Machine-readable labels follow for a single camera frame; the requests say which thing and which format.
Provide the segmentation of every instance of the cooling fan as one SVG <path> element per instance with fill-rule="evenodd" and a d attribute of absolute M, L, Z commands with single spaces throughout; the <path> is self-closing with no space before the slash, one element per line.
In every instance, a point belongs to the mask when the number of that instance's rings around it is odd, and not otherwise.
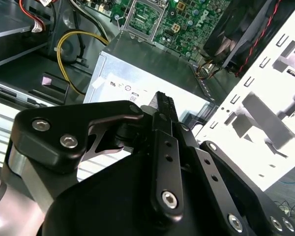
<path fill-rule="evenodd" d="M 203 49 L 223 68 L 244 71 L 294 9 L 295 0 L 233 0 Z"/>

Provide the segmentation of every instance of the floor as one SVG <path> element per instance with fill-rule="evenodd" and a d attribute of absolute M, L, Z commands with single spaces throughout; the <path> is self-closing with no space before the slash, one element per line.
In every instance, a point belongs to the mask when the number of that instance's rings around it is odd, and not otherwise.
<path fill-rule="evenodd" d="M 280 179 L 283 182 L 295 182 L 295 168 L 287 173 L 283 178 Z M 295 206 L 295 184 L 283 184 L 276 182 L 265 193 L 278 205 L 286 206 L 285 209 L 291 210 Z M 295 210 L 291 213 L 291 217 L 295 222 Z"/>

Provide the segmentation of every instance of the red wire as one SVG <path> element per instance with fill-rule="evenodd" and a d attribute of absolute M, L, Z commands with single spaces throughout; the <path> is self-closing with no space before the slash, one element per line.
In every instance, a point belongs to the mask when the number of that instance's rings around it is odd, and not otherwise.
<path fill-rule="evenodd" d="M 30 15 L 24 8 L 23 8 L 23 0 L 19 0 L 19 5 L 20 5 L 20 8 L 21 8 L 21 10 L 28 16 L 28 17 L 30 17 L 30 18 L 32 18 L 33 20 L 35 20 L 35 21 L 38 21 L 39 23 L 40 23 L 40 25 L 42 26 L 42 28 L 43 28 L 43 30 L 45 30 L 46 29 L 46 26 L 45 26 L 45 24 L 44 24 L 44 22 L 41 20 L 41 19 L 39 19 L 38 17 L 35 17 L 35 16 L 32 16 L 32 15 Z"/>
<path fill-rule="evenodd" d="M 247 65 L 247 63 L 248 63 L 248 61 L 249 61 L 249 58 L 252 56 L 255 47 L 258 45 L 258 43 L 260 42 L 260 40 L 261 40 L 261 39 L 263 38 L 263 36 L 265 35 L 267 28 L 271 25 L 271 22 L 272 22 L 272 20 L 273 20 L 273 17 L 274 17 L 274 15 L 276 14 L 277 9 L 279 8 L 279 4 L 280 4 L 281 1 L 282 1 L 282 0 L 278 0 L 278 1 L 277 1 L 276 5 L 275 5 L 275 8 L 274 8 L 274 12 L 273 12 L 272 15 L 270 16 L 270 18 L 269 18 L 269 20 L 268 20 L 268 22 L 267 22 L 267 24 L 266 24 L 264 30 L 262 31 L 261 35 L 259 36 L 259 38 L 256 40 L 256 42 L 254 43 L 254 45 L 251 46 L 251 48 L 250 48 L 250 50 L 249 50 L 249 54 L 248 54 L 248 56 L 246 57 L 246 61 L 245 61 L 245 63 L 240 67 L 239 71 L 236 73 L 236 77 L 238 77 L 238 75 L 240 74 L 240 72 L 241 72 L 241 71 L 243 70 L 243 68 Z"/>

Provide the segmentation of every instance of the green circuit board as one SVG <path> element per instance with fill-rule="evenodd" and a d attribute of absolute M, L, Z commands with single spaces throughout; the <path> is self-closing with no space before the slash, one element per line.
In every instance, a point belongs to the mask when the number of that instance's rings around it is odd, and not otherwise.
<path fill-rule="evenodd" d="M 132 0 L 84 0 L 86 7 L 96 10 L 101 14 L 110 17 L 112 20 L 123 17 L 129 10 L 130 2 L 132 2 Z"/>
<path fill-rule="evenodd" d="M 128 16 L 133 0 L 84 0 L 85 5 L 110 17 Z M 153 43 L 160 44 L 189 60 L 199 63 L 201 51 L 231 0 L 169 0 Z M 137 2 L 130 27 L 150 35 L 159 12 Z M 122 25 L 125 18 L 119 20 Z"/>
<path fill-rule="evenodd" d="M 181 0 L 170 2 L 154 42 L 195 62 L 231 0 Z"/>
<path fill-rule="evenodd" d="M 146 35 L 151 35 L 152 28 L 158 18 L 159 14 L 155 9 L 137 2 L 129 25 Z"/>

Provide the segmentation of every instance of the white metal panel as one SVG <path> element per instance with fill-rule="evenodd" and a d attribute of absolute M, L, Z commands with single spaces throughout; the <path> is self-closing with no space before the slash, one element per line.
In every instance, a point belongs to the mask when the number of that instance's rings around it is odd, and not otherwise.
<path fill-rule="evenodd" d="M 233 113 L 246 113 L 242 101 L 251 92 L 275 114 L 293 103 L 295 77 L 286 72 L 287 68 L 280 71 L 276 64 L 288 47 L 291 47 L 289 53 L 294 53 L 295 11 L 196 137 L 200 141 L 217 143 L 262 190 L 295 167 L 295 147 L 287 151 L 287 158 L 273 154 L 264 140 L 253 143 L 240 139 L 232 125 L 226 125 L 225 121 Z M 294 122 L 289 119 L 284 123 L 295 132 L 295 119 Z"/>

